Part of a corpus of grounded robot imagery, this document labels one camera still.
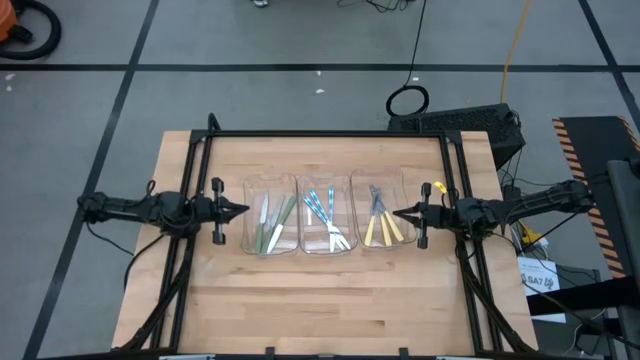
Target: wooden table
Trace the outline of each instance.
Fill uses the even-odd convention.
[[[156,191],[179,189],[188,138],[188,132],[165,133]],[[487,135],[463,133],[463,140],[474,196],[500,198]],[[460,187],[453,146],[450,153]],[[222,178],[224,195],[242,203],[242,182],[249,175],[349,175],[380,166],[402,167],[409,204],[419,201],[423,182],[444,182],[439,142],[426,138],[215,138],[207,178]],[[210,188],[205,195],[213,196]],[[204,226],[197,238],[181,353],[262,354],[275,346],[277,354],[397,355],[399,347],[412,355],[473,354],[454,236],[448,231],[430,229],[428,250],[415,243],[376,251],[358,246],[340,257],[298,251],[265,259],[242,251],[241,218],[225,227],[226,246],[212,244],[211,230]],[[143,226],[138,251],[157,234]],[[168,243],[151,248],[133,267],[114,346],[127,341],[156,304]],[[492,237],[485,252],[498,308],[537,347],[512,246]],[[478,308],[490,348],[486,316]],[[165,345],[172,317],[170,309]]]

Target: sticker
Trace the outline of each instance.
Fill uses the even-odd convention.
[[[433,185],[435,185],[435,187],[440,189],[440,191],[442,191],[443,194],[447,193],[447,188],[440,181],[436,181],[435,183],[433,183]]]

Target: plastic tray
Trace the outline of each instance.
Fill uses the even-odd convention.
[[[248,254],[265,256],[295,251],[299,238],[295,176],[252,175],[244,180],[243,188],[245,204],[250,209],[244,215],[242,249]],[[262,223],[260,220],[265,195],[268,197],[267,212]],[[293,202],[291,211],[283,219],[290,201]],[[282,225],[281,230],[278,230],[278,224]],[[280,235],[272,239],[274,233]]]
[[[333,189],[332,225],[335,227],[332,229],[335,234],[333,245],[329,227],[324,220],[321,220],[321,217],[324,218],[325,215],[326,218],[331,217],[329,189]],[[302,176],[298,179],[298,191],[300,247],[302,250],[310,254],[344,254],[353,250],[357,246],[358,240],[354,235],[349,178],[332,174]],[[315,202],[312,191],[322,205],[322,210]],[[311,210],[307,202],[311,202],[318,213]]]
[[[356,232],[363,245],[391,248],[416,240],[413,226],[393,215],[394,210],[408,207],[402,169],[358,169],[351,174],[351,194]],[[381,200],[375,206],[374,195]]]

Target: cord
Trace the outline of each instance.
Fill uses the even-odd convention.
[[[505,93],[507,91],[507,76],[509,75],[509,65],[511,65],[511,58],[513,58],[513,53],[516,49],[516,44],[518,44],[518,40],[520,40],[520,33],[522,33],[522,28],[524,27],[524,23],[527,20],[527,13],[529,12],[529,8],[531,7],[531,0],[527,0],[524,4],[524,10],[522,10],[522,15],[520,15],[520,23],[518,24],[518,28],[516,29],[516,34],[513,38],[513,42],[511,43],[511,49],[509,50],[509,55],[507,56],[507,62],[504,64],[504,71],[502,72],[502,87],[500,88],[500,103],[504,103]]]
[[[145,251],[149,250],[153,245],[157,244],[160,240],[162,240],[162,238],[165,237],[165,233],[161,233],[160,236],[158,236],[157,238],[155,238],[152,242],[148,243],[145,247],[142,248],[142,250],[140,250],[137,254],[133,255],[133,257],[131,258],[131,261],[129,261],[129,265],[127,265],[127,270],[125,270],[124,272],[124,289],[127,289],[127,281],[129,280],[129,272],[131,271],[131,268],[133,267],[133,263],[136,262],[136,260],[138,260],[138,257],[140,257],[140,255],[142,255]]]
[[[528,248],[530,248],[531,246],[535,245],[535,243],[537,243],[538,241],[540,241],[540,239],[544,238],[545,236],[551,234],[552,231],[556,230],[557,228],[559,228],[560,226],[562,226],[564,223],[566,223],[567,221],[573,219],[574,217],[576,217],[578,215],[578,213],[575,214],[571,214],[569,215],[566,219],[560,221],[556,226],[552,227],[551,229],[549,229],[547,232],[545,232],[544,234],[540,235],[539,238],[537,238],[534,242],[532,242],[531,244],[525,246],[522,248],[522,250],[520,250],[519,254],[522,254],[525,250],[527,250]]]
[[[592,318],[591,318],[591,320],[595,320],[595,319],[597,319],[600,315],[604,314],[604,312],[605,312],[606,310],[607,310],[607,309],[602,309],[602,311],[600,311],[596,316],[592,317]],[[563,353],[562,353],[562,356],[567,355],[571,350],[573,350],[573,348],[574,348],[574,347],[576,347],[577,342],[578,342],[578,330],[579,330],[583,325],[584,325],[584,324],[580,324],[580,325],[576,326],[576,329],[573,331],[573,342],[571,343],[571,347],[570,347],[570,348],[568,348],[568,349],[567,349],[567,351],[563,352]]]
[[[511,177],[511,186],[515,186],[516,178],[518,177],[518,167],[520,166],[520,158],[522,157],[522,148],[518,151],[518,161],[516,161],[516,170],[513,172],[513,176]]]
[[[418,51],[418,43],[420,42],[420,33],[422,32],[422,20],[424,19],[424,9],[426,7],[427,7],[427,0],[422,0],[422,12],[420,13],[420,22],[418,23],[418,34],[416,35],[416,42],[413,45],[413,55],[411,56],[411,66],[409,66],[409,76],[407,76],[407,81],[404,82],[404,86],[407,86],[407,84],[409,83],[409,80],[411,80],[413,65],[415,64],[415,61],[416,61],[416,52]]]
[[[107,242],[107,243],[111,244],[111,245],[112,245],[112,246],[114,246],[116,249],[118,249],[118,250],[120,250],[120,251],[122,251],[122,252],[124,252],[124,253],[127,253],[127,254],[129,254],[129,255],[133,256],[133,253],[132,253],[131,251],[129,251],[129,250],[127,250],[127,249],[123,248],[122,246],[120,246],[120,245],[116,244],[115,242],[113,242],[112,240],[110,240],[110,239],[108,239],[108,238],[106,238],[106,237],[104,237],[104,236],[100,236],[100,235],[96,234],[96,232],[95,232],[95,231],[93,231],[93,229],[91,228],[91,226],[89,226],[89,223],[88,223],[88,222],[85,222],[84,224],[85,224],[85,226],[87,227],[87,230],[89,230],[89,232],[91,233],[91,235],[95,236],[96,238],[98,238],[98,239],[100,239],[100,240],[102,240],[102,241],[104,241],[104,242]]]
[[[621,336],[618,336],[618,335],[615,335],[615,334],[610,333],[606,328],[604,328],[604,327],[603,327],[603,326],[601,326],[600,324],[597,324],[597,323],[593,322],[593,321],[592,321],[592,320],[590,320],[590,319],[585,319],[585,318],[581,317],[581,316],[580,316],[580,315],[578,315],[575,311],[573,311],[573,310],[569,309],[568,307],[566,307],[565,305],[563,305],[562,303],[560,303],[558,300],[556,300],[556,299],[552,298],[551,296],[549,296],[549,295],[547,295],[547,294],[545,294],[545,293],[543,293],[543,292],[541,292],[541,291],[538,291],[538,289],[536,289],[536,288],[532,287],[531,285],[527,284],[527,283],[526,283],[526,282],[524,282],[524,281],[523,281],[522,283],[524,284],[524,286],[526,286],[526,287],[528,287],[529,289],[533,290],[533,291],[534,291],[534,292],[536,292],[538,295],[540,295],[540,296],[542,296],[543,298],[545,298],[545,299],[549,300],[549,301],[550,301],[550,302],[552,302],[554,305],[556,305],[557,307],[559,307],[560,309],[562,309],[562,312],[565,312],[565,313],[567,313],[567,314],[570,314],[571,316],[573,316],[573,317],[575,317],[576,319],[578,319],[578,320],[579,320],[583,325],[587,325],[587,326],[589,326],[589,327],[591,327],[591,328],[593,328],[593,329],[597,330],[597,331],[598,331],[598,332],[600,332],[602,335],[604,335],[604,336],[606,336],[606,337],[608,337],[608,338],[611,338],[611,339],[617,340],[617,341],[619,341],[619,342],[621,342],[621,343],[623,343],[623,344],[625,344],[625,345],[628,345],[628,346],[630,346],[630,347],[632,347],[632,348],[634,348],[634,349],[636,349],[636,350],[640,350],[640,345],[638,345],[638,344],[636,344],[636,343],[634,343],[634,342],[631,342],[631,341],[625,340],[625,339],[623,339]]]
[[[391,93],[391,95],[389,95],[389,97],[387,98],[387,102],[385,104],[387,114],[389,114],[390,116],[400,116],[395,112],[393,112],[393,110],[391,110],[391,103],[393,102],[393,99],[396,98],[396,96],[400,95],[401,93],[407,90],[416,90],[422,94],[422,98],[423,98],[422,106],[420,106],[418,110],[407,115],[422,114],[425,111],[427,111],[427,108],[429,107],[429,92],[427,91],[427,89],[425,89],[420,85],[409,85],[409,81],[411,80],[411,74],[413,73],[413,66],[416,60],[416,52],[418,51],[418,43],[420,42],[420,33],[422,32],[422,21],[424,20],[424,10],[426,7],[427,7],[427,0],[423,0],[422,12],[420,13],[420,23],[418,25],[418,34],[416,34],[416,42],[413,46],[413,55],[411,56],[411,65],[409,66],[409,76],[407,76],[407,81],[405,81],[404,85],[402,85],[398,90],[394,91],[393,93]]]
[[[353,5],[359,5],[359,4],[365,4],[366,3],[366,4],[369,4],[369,5],[373,6],[381,14],[384,14],[387,11],[394,11],[396,9],[398,9],[400,11],[404,11],[407,8],[407,6],[409,6],[409,0],[397,0],[396,4],[393,7],[390,6],[391,5],[391,1],[393,1],[393,0],[389,0],[389,3],[385,6],[385,5],[378,4],[378,3],[374,2],[373,0],[357,0],[357,1],[352,1],[350,3],[346,3],[346,4],[344,3],[345,0],[338,0],[336,2],[336,5],[339,8],[344,8],[344,7],[350,7],[350,6],[353,6]]]

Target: black cable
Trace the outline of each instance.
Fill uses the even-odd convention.
[[[145,247],[142,248],[142,250],[140,250],[137,254],[133,255],[133,257],[131,258],[131,261],[129,261],[129,265],[127,265],[127,270],[124,272],[124,289],[127,289],[127,281],[129,280],[129,272],[131,271],[131,267],[133,266],[133,263],[136,262],[136,260],[138,259],[138,257],[140,257],[140,255],[142,255],[145,251],[149,250],[153,245],[157,244],[158,241],[162,240],[163,237],[165,237],[166,234],[162,233],[160,234],[160,236],[158,236],[157,238],[155,238],[155,240],[153,240],[152,242],[148,243]]]
[[[387,11],[395,11],[396,9],[400,9],[400,11],[404,11],[404,9],[406,9],[407,6],[409,5],[408,0],[396,0],[396,4],[393,5],[393,7],[391,7],[390,5],[392,1],[393,0],[389,0],[389,3],[385,6],[385,5],[378,4],[373,0],[364,0],[364,2],[366,2],[369,5],[372,5],[381,14],[384,14]]]
[[[552,227],[551,229],[547,230],[547,232],[545,232],[544,234],[540,235],[539,238],[537,238],[534,242],[532,242],[531,244],[525,246],[522,248],[522,250],[520,250],[519,254],[522,254],[525,250],[527,250],[528,248],[530,248],[531,246],[535,245],[535,243],[537,243],[538,241],[540,241],[540,239],[544,238],[545,236],[551,234],[552,231],[554,231],[555,229],[559,228],[560,226],[562,226],[564,223],[566,223],[567,221],[573,219],[574,217],[576,217],[578,215],[578,213],[569,215],[566,219],[560,221],[556,226]]]
[[[562,309],[562,312],[565,312],[573,317],[575,317],[576,319],[578,319],[578,321],[580,321],[582,324],[584,324],[584,326],[589,326],[593,329],[595,329],[596,331],[600,332],[602,335],[617,340],[625,345],[628,345],[634,349],[640,350],[640,345],[625,340],[623,339],[621,336],[618,335],[614,335],[612,333],[610,333],[609,331],[607,331],[607,329],[603,326],[601,326],[598,323],[593,322],[591,319],[585,319],[582,316],[578,315],[575,311],[569,309],[568,307],[566,307],[565,305],[563,305],[561,302],[559,302],[558,300],[552,298],[551,296],[539,291],[538,289],[534,288],[533,286],[527,284],[526,282],[522,282],[524,284],[524,286],[528,287],[529,289],[535,291],[538,295],[542,296],[543,298],[549,300],[550,302],[552,302],[555,306],[559,307],[560,309]]]
[[[504,175],[502,176],[502,181],[500,182],[500,184],[502,185],[504,182],[504,178],[509,175],[509,177],[512,179],[513,182],[516,181],[522,181],[523,183],[529,184],[529,185],[534,185],[534,186],[554,186],[554,185],[558,185],[559,183],[548,183],[548,184],[544,184],[544,183],[538,183],[538,182],[534,182],[531,180],[527,180],[527,179],[523,179],[523,178],[515,178],[513,175],[511,175],[507,170],[504,169],[498,169],[498,171],[504,171]],[[589,185],[594,185],[594,184],[600,184],[603,182],[607,182],[609,181],[609,176],[606,172],[603,173],[599,173],[596,174],[590,178],[587,178],[587,182],[589,183]]]
[[[411,56],[411,66],[409,66],[409,76],[407,81],[404,82],[404,86],[407,86],[409,80],[411,80],[411,73],[413,72],[413,65],[416,61],[416,52],[418,51],[418,43],[420,42],[420,33],[422,32],[422,20],[424,19],[424,9],[427,7],[427,0],[422,1],[422,12],[420,13],[420,22],[418,23],[418,34],[416,35],[416,42],[413,45],[413,56]]]
[[[411,74],[413,73],[413,66],[415,64],[416,53],[418,51],[418,43],[420,42],[420,33],[422,32],[422,21],[424,20],[424,10],[426,7],[427,7],[427,0],[423,0],[422,12],[420,14],[420,23],[418,25],[418,34],[416,35],[416,43],[413,46],[413,56],[411,57],[411,65],[409,66],[409,76],[407,76],[407,81],[405,81],[404,85],[402,85],[398,90],[394,91],[393,93],[391,93],[391,95],[389,95],[389,98],[387,98],[387,102],[385,104],[387,114],[389,114],[390,116],[400,116],[395,112],[393,112],[393,110],[391,110],[391,103],[393,102],[393,99],[396,98],[396,96],[400,95],[401,93],[407,90],[416,90],[422,94],[422,98],[423,98],[422,106],[420,106],[418,110],[407,115],[422,114],[425,111],[427,111],[427,108],[429,107],[429,92],[427,91],[427,89],[425,89],[420,85],[408,85],[409,81],[411,80]]]
[[[582,274],[584,276],[589,277],[594,282],[600,282],[600,281],[598,281],[598,279],[596,279],[595,277],[591,276],[591,274],[589,274],[586,270],[585,271],[576,271],[576,270],[567,269],[567,267],[563,266],[563,265],[556,264],[556,266],[560,267],[562,269],[562,271],[565,271],[565,272],[568,272],[568,273],[572,273],[572,274]]]
[[[91,226],[89,226],[89,223],[88,223],[88,222],[85,222],[84,224],[86,225],[87,230],[89,230],[89,232],[91,233],[91,235],[95,236],[96,238],[98,238],[98,239],[100,239],[100,240],[102,240],[102,241],[104,241],[104,242],[107,242],[107,243],[109,243],[109,244],[113,245],[116,249],[118,249],[118,250],[120,250],[120,251],[122,251],[122,252],[124,252],[124,253],[127,253],[127,254],[129,254],[129,255],[133,256],[133,253],[132,253],[131,251],[129,251],[129,250],[127,250],[127,249],[123,248],[122,246],[120,246],[120,245],[116,244],[115,242],[113,242],[112,240],[110,240],[110,239],[108,239],[108,238],[106,238],[106,237],[104,237],[104,236],[100,236],[100,235],[96,234],[96,232],[95,232],[95,231],[93,231],[93,229],[91,228]]]
[[[359,5],[359,4],[362,4],[362,3],[364,3],[364,0],[356,0],[356,1],[352,1],[352,2],[350,2],[350,3],[348,3],[348,4],[343,4],[343,2],[344,2],[344,0],[338,0],[338,1],[336,1],[336,5],[337,5],[339,8],[349,7],[349,6],[353,6],[353,5]]]
[[[520,166],[520,158],[522,157],[522,148],[518,151],[518,161],[516,161],[516,170],[513,172],[513,176],[511,177],[511,186],[515,186],[516,178],[518,177],[518,167]]]
[[[497,234],[497,233],[492,233],[492,234],[493,234],[493,235],[496,235],[496,236],[498,236],[498,237],[500,237],[500,238],[502,238],[502,239],[507,240],[507,241],[509,242],[509,244],[510,244],[511,246],[513,246],[513,249],[514,249],[515,251],[517,251],[517,250],[518,250],[518,249],[516,248],[515,244],[513,243],[513,241],[512,241],[511,239],[509,239],[508,237],[506,237],[506,236],[504,236],[504,235],[501,235],[501,234]],[[557,273],[556,271],[553,271],[553,270],[549,269],[548,267],[546,267],[546,266],[544,265],[544,263],[542,262],[542,260],[540,260],[540,258],[538,258],[538,257],[535,255],[535,253],[531,252],[531,254],[532,254],[532,255],[533,255],[533,256],[538,260],[538,262],[540,262],[540,265],[542,265],[542,267],[543,267],[543,268],[545,268],[545,269],[547,269],[548,271],[550,271],[550,272],[552,272],[552,273],[556,274],[558,277],[560,277],[560,278],[562,278],[562,279],[566,280],[567,282],[569,282],[569,283],[573,284],[574,286],[579,286],[579,285],[577,285],[576,283],[574,283],[573,281],[571,281],[571,280],[567,279],[565,276],[562,276],[562,275],[560,275],[559,273]],[[587,274],[586,272],[578,272],[578,271],[570,271],[570,272],[580,273],[580,274],[587,275],[587,276],[591,277],[591,276],[590,276],[589,274]],[[523,283],[524,283],[527,287],[529,287],[529,288],[533,289],[531,286],[529,286],[529,285],[528,285],[528,284],[526,284],[525,282],[523,282]],[[584,325],[588,325],[588,324],[586,324],[585,322],[582,322],[582,321],[581,321],[581,324],[582,324],[583,326],[584,326]],[[606,335],[605,333],[602,333],[602,332],[601,332],[601,333],[600,333],[600,336],[598,337],[598,340],[596,341],[596,344],[595,344],[595,346],[594,346],[594,349],[591,351],[591,353],[589,353],[589,352],[585,351],[585,353],[586,353],[586,354],[588,354],[589,356],[592,356],[592,355],[595,353],[595,351],[598,349],[598,344],[600,343],[600,339],[602,338],[602,336],[603,336],[603,335],[604,335],[604,336],[608,336],[608,335]],[[584,351],[584,349],[582,349],[582,348],[580,348],[580,347],[578,346],[577,341],[575,341],[575,342],[576,342],[576,344],[575,344],[575,345],[573,345],[573,346],[575,346],[576,348],[578,348],[578,349],[579,349],[579,350],[581,350],[581,351]]]
[[[25,8],[31,8],[39,11],[49,19],[51,23],[51,32],[47,40],[38,48],[27,51],[11,51],[2,48],[4,44],[0,44],[0,58],[12,59],[12,60],[33,60],[43,56],[49,55],[60,43],[62,37],[62,25],[60,19],[56,16],[48,6],[34,0],[22,0],[18,3],[19,6]]]
[[[570,283],[571,285],[573,285],[573,286],[575,286],[575,287],[580,286],[580,285],[578,285],[578,284],[574,283],[573,281],[569,280],[566,276],[560,275],[560,274],[558,274],[558,272],[556,272],[556,271],[553,271],[553,270],[549,269],[549,268],[548,268],[548,267],[547,267],[547,266],[542,262],[542,260],[541,260],[537,255],[536,255],[536,253],[535,253],[535,252],[531,251],[531,252],[529,252],[529,254],[533,255],[533,257],[534,257],[534,258],[536,258],[536,260],[538,260],[538,262],[540,263],[540,265],[542,265],[542,267],[543,267],[543,268],[547,269],[547,271],[549,271],[549,272],[551,272],[551,273],[554,273],[556,276],[558,276],[558,277],[560,277],[560,278],[564,279],[566,282]]]

